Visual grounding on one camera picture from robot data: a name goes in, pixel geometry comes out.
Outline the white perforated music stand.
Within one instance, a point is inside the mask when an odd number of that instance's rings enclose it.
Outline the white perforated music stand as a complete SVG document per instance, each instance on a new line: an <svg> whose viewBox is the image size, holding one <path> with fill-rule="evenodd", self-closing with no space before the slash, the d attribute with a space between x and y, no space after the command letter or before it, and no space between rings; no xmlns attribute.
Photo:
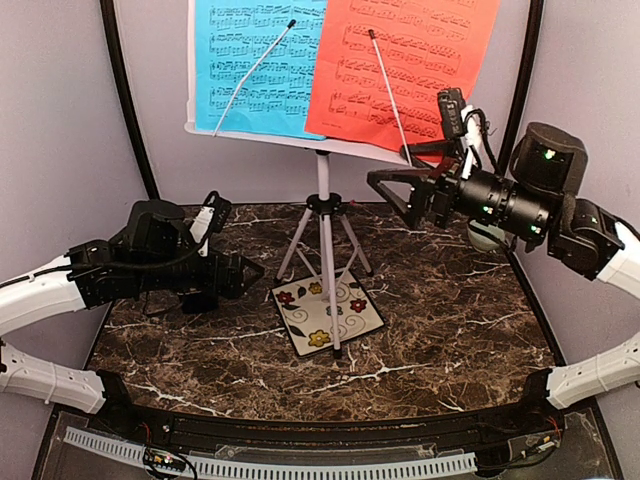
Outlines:
<svg viewBox="0 0 640 480"><path fill-rule="evenodd" d="M274 135L259 135L251 133L239 132L221 132L210 133L198 131L195 128L195 40L194 40L194 10L193 1L189 5L189 101L187 105L188 121L187 129L198 134L208 134L212 136L228 136L235 138L256 138L271 143L284 143L289 145L301 144L306 148L312 149L316 153L318 167L318 190L315 194L309 196L303 216L299 222L299 228L305 229L312 219L319 222L321 266L319 269L312 270L310 276L319 278L323 284L323 296L330 300L332 318L337 318L336 312L336 275L340 272L350 272L348 267L337 267L334 263L333 252L333 224L345 223L347 220L345 210L346 203L341 197L333 193L329 187L329 157L332 153L338 152L342 145L353 146L356 144L364 144L357 142L348 142L344 140L332 139L325 136L311 133L311 138L301 139ZM407 159L403 159L398 151L385 150L385 158L389 162L403 162L409 158L409 152L406 151ZM333 348L334 352L339 352L343 343L340 342L338 326L333 326Z"/></svg>

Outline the red sheet music paper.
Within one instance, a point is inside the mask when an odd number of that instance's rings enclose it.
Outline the red sheet music paper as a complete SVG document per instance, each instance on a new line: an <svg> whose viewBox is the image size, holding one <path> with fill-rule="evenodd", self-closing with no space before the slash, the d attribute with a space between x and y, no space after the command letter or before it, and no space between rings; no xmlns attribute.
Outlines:
<svg viewBox="0 0 640 480"><path fill-rule="evenodd" d="M492 0L328 3L305 129L398 151L439 140L439 91L470 97L500 4Z"/></svg>

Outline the blue sheet music paper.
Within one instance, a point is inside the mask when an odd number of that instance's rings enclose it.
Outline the blue sheet music paper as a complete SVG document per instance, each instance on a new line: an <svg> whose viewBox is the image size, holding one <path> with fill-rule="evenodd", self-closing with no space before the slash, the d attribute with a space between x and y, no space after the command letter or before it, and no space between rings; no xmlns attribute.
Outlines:
<svg viewBox="0 0 640 480"><path fill-rule="evenodd" d="M196 2L196 130L311 138L326 9L324 1Z"/></svg>

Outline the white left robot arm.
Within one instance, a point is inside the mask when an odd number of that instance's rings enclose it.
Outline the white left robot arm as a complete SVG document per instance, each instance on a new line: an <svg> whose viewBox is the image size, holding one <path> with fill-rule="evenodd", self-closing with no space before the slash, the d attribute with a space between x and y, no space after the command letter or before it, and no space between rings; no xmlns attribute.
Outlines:
<svg viewBox="0 0 640 480"><path fill-rule="evenodd" d="M91 310L143 293L168 290L184 312L202 313L220 298L237 299L264 275L249 258L210 245L231 212L230 201L212 191L188 221L178 205L142 200L126 225L108 240L70 248L42 267L1 285L1 333L63 313ZM70 406L103 421L120 436L141 427L121 377L76 370L1 344L1 390Z"/></svg>

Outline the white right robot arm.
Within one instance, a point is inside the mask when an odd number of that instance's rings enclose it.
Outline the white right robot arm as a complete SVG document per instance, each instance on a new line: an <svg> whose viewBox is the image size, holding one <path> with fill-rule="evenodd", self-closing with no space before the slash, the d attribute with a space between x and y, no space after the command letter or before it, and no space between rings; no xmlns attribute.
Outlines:
<svg viewBox="0 0 640 480"><path fill-rule="evenodd" d="M451 213L496 227L588 280L639 294L639 233L578 192L588 155L577 137L531 122L511 154L511 176L475 170L463 175L459 160L408 173L412 191L405 221L429 218L444 227Z"/></svg>

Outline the floral square ceramic plate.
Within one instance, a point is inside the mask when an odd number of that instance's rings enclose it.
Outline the floral square ceramic plate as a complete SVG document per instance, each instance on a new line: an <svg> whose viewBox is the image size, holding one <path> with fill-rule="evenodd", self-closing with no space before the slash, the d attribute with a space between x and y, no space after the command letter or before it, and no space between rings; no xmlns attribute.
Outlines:
<svg viewBox="0 0 640 480"><path fill-rule="evenodd" d="M385 326L385 320L357 277L340 272L336 275L336 287L336 319L332 318L330 300L323 296L319 278L310 276L271 290L297 356L308 357L332 349L334 325L338 326L341 343Z"/></svg>

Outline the black metronome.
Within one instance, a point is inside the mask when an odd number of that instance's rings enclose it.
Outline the black metronome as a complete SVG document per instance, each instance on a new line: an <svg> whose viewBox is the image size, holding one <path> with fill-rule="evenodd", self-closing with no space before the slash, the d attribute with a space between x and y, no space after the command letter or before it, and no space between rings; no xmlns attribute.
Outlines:
<svg viewBox="0 0 640 480"><path fill-rule="evenodd" d="M206 314L219 306L218 296L205 292L190 292L180 295L181 310L186 315Z"/></svg>

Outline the pale green ceramic bowl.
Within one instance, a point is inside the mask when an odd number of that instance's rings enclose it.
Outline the pale green ceramic bowl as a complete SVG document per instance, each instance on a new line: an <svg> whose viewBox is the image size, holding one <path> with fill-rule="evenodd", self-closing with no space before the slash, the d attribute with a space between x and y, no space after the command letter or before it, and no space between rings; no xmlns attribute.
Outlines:
<svg viewBox="0 0 640 480"><path fill-rule="evenodd" d="M472 246L480 252L499 250L505 243L506 234L498 227L483 225L471 220L467 233Z"/></svg>

